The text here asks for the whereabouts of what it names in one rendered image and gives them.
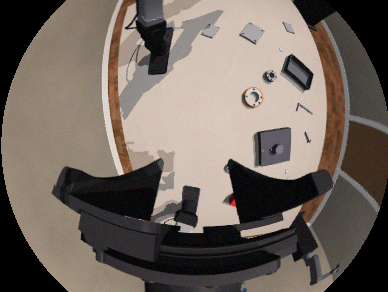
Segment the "red cube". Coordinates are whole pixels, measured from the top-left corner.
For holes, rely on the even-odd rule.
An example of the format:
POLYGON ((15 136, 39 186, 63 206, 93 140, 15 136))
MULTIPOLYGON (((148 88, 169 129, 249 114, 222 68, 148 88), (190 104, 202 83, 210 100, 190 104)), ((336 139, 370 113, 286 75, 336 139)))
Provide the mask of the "red cube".
POLYGON ((233 193, 233 195, 230 196, 229 202, 230 202, 230 206, 234 206, 235 207, 234 193, 233 193))

